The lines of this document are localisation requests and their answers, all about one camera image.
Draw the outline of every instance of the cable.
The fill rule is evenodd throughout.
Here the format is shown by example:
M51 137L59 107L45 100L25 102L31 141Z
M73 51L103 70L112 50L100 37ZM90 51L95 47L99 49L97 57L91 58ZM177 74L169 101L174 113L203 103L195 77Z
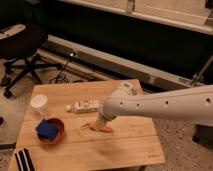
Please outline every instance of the cable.
M63 72L66 70L67 65L71 62L71 58L69 58L66 62L66 64L64 65L64 67L62 68L62 70L57 74L56 77L52 78L49 81L49 84L52 84L52 82L54 81L55 84L57 83L69 83L69 79L67 78L66 74L64 74Z

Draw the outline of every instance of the wood grain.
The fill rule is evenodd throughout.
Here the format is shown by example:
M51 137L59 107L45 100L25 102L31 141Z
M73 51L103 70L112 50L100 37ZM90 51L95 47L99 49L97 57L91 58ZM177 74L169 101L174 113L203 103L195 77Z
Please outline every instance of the wood grain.
M101 170L164 162L157 136L35 146L29 152L38 171ZM9 170L17 170L14 157Z
M62 119L65 125L65 135L62 140L63 144L97 141L106 139L121 139L131 137L141 137L156 135L155 128L150 118L143 117L120 117L108 123L114 132L104 133L91 131L89 128L81 128L85 123L95 121L96 116L77 117L70 119ZM39 141L35 130L38 121L24 122L17 147L30 147L42 145Z
M138 94L142 93L138 80L130 81ZM81 126L94 121L97 112L67 113L65 106L76 100L103 101L121 81L57 84L35 86L32 96L45 94L49 112L44 117L60 118L65 125L63 140L44 145L38 140L35 127L43 118L28 106L16 150L30 151L36 170L100 170L140 166L164 162L164 155L152 119L118 117L109 123L113 133L95 132ZM17 170L13 155L9 170Z

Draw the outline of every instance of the chair base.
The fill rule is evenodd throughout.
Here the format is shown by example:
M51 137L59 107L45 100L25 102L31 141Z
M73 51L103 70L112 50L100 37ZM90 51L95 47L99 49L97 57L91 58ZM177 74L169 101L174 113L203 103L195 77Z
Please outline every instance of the chair base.
M12 69L21 69L22 71L16 76L14 80L12 80L7 87L5 88L4 96L6 98L10 98L12 96L12 92L10 89L18 82L20 81L26 74L31 73L34 80L36 80L37 83L42 84L41 79L36 74L36 69L41 68L49 68L49 67L56 67L58 70L62 69L61 64L52 64L52 63L46 63L46 64L36 64L37 61L41 60L41 56L39 54L36 54L35 57L31 61L28 59L24 59L25 65L13 65L18 60L13 60L4 63L5 66L5 73L9 74L12 72ZM8 77L5 77L2 79L2 83L6 83L8 81Z

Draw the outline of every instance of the speckled floor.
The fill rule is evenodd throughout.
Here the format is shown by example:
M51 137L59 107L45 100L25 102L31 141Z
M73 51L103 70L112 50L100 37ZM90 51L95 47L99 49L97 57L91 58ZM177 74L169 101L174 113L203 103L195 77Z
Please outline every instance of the speckled floor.
M49 79L57 72L43 70L39 75L48 83ZM0 79L3 77L2 60L0 61ZM70 80L79 77L68 74ZM31 77L25 77L17 84L13 93L15 98L10 100L3 97L3 88L0 88L0 116L5 122L0 126L0 144L14 143L23 120L23 115L34 86ZM175 122L154 119L155 127L159 135L166 163L148 166L145 171L211 171L213 170L213 149L194 143L191 137L194 133L194 125L186 122ZM0 171L6 171L13 150L0 150Z

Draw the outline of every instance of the white cabinet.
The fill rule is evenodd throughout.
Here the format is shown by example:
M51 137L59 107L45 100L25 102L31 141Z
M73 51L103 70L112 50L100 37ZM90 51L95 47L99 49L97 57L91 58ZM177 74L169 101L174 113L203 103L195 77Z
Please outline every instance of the white cabinet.
M213 35L205 0L59 0Z
M205 0L135 0L135 12L204 25L210 14Z

